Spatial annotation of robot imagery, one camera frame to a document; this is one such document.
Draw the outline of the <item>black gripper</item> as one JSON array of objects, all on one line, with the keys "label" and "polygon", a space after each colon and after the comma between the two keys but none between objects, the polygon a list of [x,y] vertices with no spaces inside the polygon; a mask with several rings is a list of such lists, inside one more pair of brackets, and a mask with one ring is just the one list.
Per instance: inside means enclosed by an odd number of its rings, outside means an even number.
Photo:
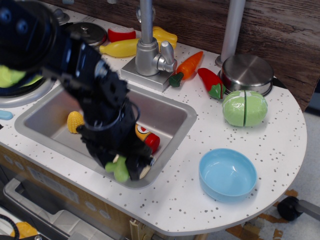
[{"label": "black gripper", "polygon": [[91,157],[104,169],[118,154],[126,157],[126,167],[133,181],[146,176],[155,163],[152,150],[135,133],[135,106],[124,101],[115,108],[103,102],[79,102],[84,125],[77,130]]}]

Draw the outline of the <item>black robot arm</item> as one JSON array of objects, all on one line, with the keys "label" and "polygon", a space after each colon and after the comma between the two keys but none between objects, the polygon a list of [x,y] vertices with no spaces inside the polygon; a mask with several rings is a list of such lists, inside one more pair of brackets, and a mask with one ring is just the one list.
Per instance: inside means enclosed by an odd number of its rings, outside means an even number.
[{"label": "black robot arm", "polygon": [[63,29],[43,4],[1,1],[0,63],[25,72],[11,90],[34,75],[61,82],[83,110],[84,124],[78,130],[101,166],[122,156],[130,178],[138,180],[153,164],[151,149],[135,132],[140,111],[128,98],[127,83],[80,36]]}]

